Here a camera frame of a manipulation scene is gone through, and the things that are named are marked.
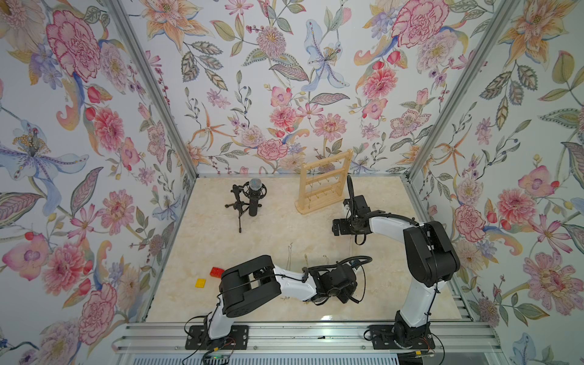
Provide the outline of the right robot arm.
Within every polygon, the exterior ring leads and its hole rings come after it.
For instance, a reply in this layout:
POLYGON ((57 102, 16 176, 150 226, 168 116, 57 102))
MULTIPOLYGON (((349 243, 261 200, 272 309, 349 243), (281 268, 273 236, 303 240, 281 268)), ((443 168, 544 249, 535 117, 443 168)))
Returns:
POLYGON ((343 205, 346 217, 335 219, 332 232, 366 240, 371 234, 404 244, 412 282, 401 310, 395 315, 391 336, 399 348, 412 348, 430 335, 433 305, 443 287, 459 271, 461 263, 442 224, 419 223, 399 214, 370 209, 364 196, 356 196, 350 176, 346 178, 349 198, 343 205))

